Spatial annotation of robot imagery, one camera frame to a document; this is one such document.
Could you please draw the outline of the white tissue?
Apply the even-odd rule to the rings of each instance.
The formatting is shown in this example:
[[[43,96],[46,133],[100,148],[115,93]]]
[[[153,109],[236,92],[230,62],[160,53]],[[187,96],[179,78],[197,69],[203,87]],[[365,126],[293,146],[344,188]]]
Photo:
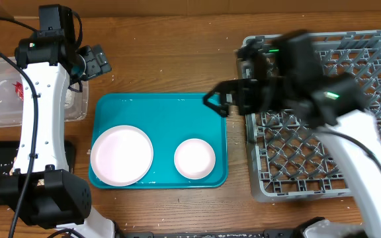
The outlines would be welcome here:
[[[65,95],[64,107],[70,108],[72,107],[73,103],[74,103],[74,92],[68,89]]]

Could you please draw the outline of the small white plate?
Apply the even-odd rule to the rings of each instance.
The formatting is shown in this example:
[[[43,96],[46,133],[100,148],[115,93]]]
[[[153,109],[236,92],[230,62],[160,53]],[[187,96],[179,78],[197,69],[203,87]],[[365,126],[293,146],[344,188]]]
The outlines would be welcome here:
[[[174,164],[183,177],[199,180],[213,171],[216,154],[206,141],[197,138],[187,139],[176,148]]]

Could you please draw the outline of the red snack wrapper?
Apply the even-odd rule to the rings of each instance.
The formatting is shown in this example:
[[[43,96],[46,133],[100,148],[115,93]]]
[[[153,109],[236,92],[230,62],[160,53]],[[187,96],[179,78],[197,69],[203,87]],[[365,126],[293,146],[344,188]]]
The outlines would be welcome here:
[[[13,84],[13,86],[15,87],[15,93],[17,94],[17,96],[21,100],[24,100],[22,83],[17,81],[15,84]]]

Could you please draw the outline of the large white plate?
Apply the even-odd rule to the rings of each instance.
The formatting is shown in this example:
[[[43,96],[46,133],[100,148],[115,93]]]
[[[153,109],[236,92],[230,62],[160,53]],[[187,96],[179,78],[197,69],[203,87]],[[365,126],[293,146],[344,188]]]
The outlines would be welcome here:
[[[105,184],[128,186],[138,182],[153,162],[149,137],[134,126],[115,126],[103,132],[91,149],[91,168]]]

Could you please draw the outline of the rice and peanuts food waste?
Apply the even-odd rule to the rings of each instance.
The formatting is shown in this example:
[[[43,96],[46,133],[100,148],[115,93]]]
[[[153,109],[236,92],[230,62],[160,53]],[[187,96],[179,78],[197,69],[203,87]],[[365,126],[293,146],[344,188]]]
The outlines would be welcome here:
[[[7,184],[8,182],[17,182],[22,186],[26,182],[28,174],[29,159],[20,160],[17,163],[17,158],[13,157],[11,161],[1,163],[1,184]],[[46,181],[44,178],[44,172],[46,164],[41,159],[35,158],[30,172],[29,182],[33,186],[44,186]]]

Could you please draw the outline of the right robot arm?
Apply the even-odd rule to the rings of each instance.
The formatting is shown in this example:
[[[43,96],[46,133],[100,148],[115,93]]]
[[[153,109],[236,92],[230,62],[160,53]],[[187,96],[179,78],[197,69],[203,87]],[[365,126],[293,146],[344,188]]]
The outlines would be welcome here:
[[[290,108],[330,152],[363,223],[346,225],[316,217],[294,228],[293,237],[381,237],[381,139],[376,119],[366,109],[366,96],[351,74],[324,74],[306,30],[275,38],[271,51],[275,76],[269,75],[265,49],[255,42],[240,48],[238,58],[248,61],[253,73],[217,84],[212,93],[220,101],[211,109],[226,117],[231,105],[241,115]]]

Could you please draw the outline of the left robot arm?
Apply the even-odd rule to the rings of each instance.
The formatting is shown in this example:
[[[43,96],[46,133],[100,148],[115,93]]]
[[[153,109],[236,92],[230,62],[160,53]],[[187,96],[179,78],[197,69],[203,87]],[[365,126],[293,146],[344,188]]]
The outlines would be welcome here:
[[[67,90],[111,70],[100,46],[82,45],[76,19],[68,7],[41,6],[39,30],[15,50],[23,85],[21,140],[0,197],[27,225],[77,237],[119,237],[117,225],[94,209],[87,181],[70,172],[65,155]]]

